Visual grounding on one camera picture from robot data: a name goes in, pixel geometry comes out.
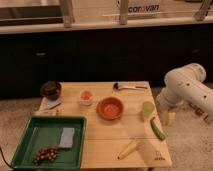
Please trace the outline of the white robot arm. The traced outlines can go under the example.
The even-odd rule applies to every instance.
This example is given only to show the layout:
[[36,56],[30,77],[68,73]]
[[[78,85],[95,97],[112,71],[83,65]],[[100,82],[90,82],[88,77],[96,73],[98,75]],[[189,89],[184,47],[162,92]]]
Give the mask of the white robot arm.
[[205,68],[191,63],[165,74],[165,87],[156,100],[163,110],[179,107],[187,100],[208,114],[207,120],[213,122],[213,89],[207,87]]

